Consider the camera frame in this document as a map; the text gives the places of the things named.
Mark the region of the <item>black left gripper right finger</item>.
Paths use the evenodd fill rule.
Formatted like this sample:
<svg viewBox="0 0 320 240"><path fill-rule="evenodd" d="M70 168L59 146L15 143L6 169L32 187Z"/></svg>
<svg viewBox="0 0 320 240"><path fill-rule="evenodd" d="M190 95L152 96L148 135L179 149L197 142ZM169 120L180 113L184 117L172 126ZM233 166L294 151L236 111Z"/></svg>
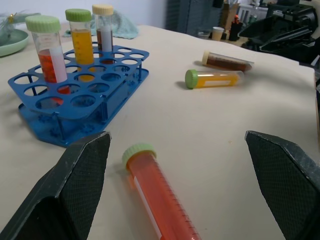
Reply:
<svg viewBox="0 0 320 240"><path fill-rule="evenodd" d="M294 142L248 130L258 185L287 240L320 238L320 166Z"/></svg>

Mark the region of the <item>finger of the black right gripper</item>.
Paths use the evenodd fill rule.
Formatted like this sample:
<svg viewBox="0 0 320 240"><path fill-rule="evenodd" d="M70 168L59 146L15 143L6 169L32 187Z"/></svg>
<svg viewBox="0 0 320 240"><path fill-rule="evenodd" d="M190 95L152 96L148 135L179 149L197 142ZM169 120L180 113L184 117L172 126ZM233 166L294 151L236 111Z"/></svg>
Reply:
<svg viewBox="0 0 320 240"><path fill-rule="evenodd" d="M278 52L301 44L309 44L314 41L312 33L312 30L307 26L299 27L272 37L262 44L259 49L262 52Z"/></svg>
<svg viewBox="0 0 320 240"><path fill-rule="evenodd" d="M238 36L257 39L275 39L285 28L285 21L279 17L267 17L257 20L242 29Z"/></svg>

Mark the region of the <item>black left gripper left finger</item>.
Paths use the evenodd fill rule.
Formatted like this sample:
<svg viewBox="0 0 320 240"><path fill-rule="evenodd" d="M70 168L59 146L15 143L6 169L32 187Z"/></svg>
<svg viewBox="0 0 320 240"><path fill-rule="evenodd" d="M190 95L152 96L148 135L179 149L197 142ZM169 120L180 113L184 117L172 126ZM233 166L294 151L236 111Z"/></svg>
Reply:
<svg viewBox="0 0 320 240"><path fill-rule="evenodd" d="M111 143L107 131L69 145L0 233L2 240L86 240L99 204Z"/></svg>

